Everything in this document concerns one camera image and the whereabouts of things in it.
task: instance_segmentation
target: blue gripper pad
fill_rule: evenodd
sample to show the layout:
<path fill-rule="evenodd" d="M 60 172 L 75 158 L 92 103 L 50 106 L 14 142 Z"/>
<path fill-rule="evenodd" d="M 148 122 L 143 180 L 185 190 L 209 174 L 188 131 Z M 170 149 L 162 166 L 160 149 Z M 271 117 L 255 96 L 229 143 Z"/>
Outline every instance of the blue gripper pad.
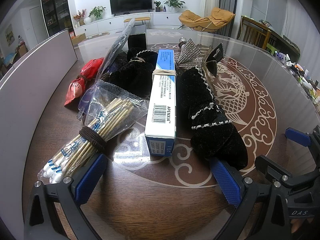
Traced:
<path fill-rule="evenodd" d="M 87 203 L 91 193 L 97 185 L 100 177 L 107 167 L 107 157 L 100 154 L 95 162 L 88 169 L 87 173 L 82 177 L 75 188 L 75 203 L 82 205 Z"/>
<path fill-rule="evenodd" d="M 288 128 L 287 130 L 285 130 L 285 136 L 289 139 L 292 140 L 296 143 L 301 144 L 304 147 L 310 146 L 311 145 L 311 140 L 310 140 L 310 136 L 302 133 L 298 130 L 295 130 L 293 128 Z"/>
<path fill-rule="evenodd" d="M 226 200 L 229 204 L 238 205 L 241 202 L 241 190 L 226 167 L 217 158 L 209 160 L 210 170 L 218 182 Z"/>

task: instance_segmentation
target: red package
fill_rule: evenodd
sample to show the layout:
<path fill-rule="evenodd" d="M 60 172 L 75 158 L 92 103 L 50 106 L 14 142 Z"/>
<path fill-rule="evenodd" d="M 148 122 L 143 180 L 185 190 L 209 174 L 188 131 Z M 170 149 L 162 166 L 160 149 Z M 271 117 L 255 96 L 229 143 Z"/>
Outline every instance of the red package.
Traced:
<path fill-rule="evenodd" d="M 64 105 L 69 104 L 73 99 L 80 97 L 84 93 L 87 81 L 97 74 L 102 61 L 103 58 L 92 59 L 84 65 L 80 75 L 69 85 Z"/>

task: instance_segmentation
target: white vase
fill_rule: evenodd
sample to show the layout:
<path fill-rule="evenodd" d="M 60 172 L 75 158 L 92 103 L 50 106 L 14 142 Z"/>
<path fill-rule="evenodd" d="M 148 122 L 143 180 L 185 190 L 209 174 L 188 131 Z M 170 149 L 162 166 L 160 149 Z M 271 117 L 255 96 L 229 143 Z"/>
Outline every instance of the white vase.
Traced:
<path fill-rule="evenodd" d="M 84 24 L 88 24 L 90 22 L 92 22 L 92 19 L 90 17 L 84 18 L 83 19 Z"/>
<path fill-rule="evenodd" d="M 169 7 L 169 10 L 170 10 L 170 12 L 178 12 L 178 7 L 173 7 L 173 6 L 170 6 Z"/>

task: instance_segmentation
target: black television screen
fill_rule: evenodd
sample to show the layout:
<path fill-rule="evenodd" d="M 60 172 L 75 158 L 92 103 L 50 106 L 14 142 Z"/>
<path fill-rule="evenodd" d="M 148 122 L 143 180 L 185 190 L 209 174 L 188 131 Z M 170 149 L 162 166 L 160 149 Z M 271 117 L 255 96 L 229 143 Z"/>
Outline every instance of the black television screen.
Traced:
<path fill-rule="evenodd" d="M 152 9 L 152 0 L 110 0 L 111 13 Z"/>

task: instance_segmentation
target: white box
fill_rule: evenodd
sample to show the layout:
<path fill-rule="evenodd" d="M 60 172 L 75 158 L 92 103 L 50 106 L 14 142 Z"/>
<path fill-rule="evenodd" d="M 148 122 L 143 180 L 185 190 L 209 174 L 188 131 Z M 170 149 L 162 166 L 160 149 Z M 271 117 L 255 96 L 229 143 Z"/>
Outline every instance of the white box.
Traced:
<path fill-rule="evenodd" d="M 174 51 L 160 49 L 156 69 L 174 70 Z M 152 83 L 145 136 L 152 155 L 171 156 L 176 137 L 175 76 L 155 75 Z"/>

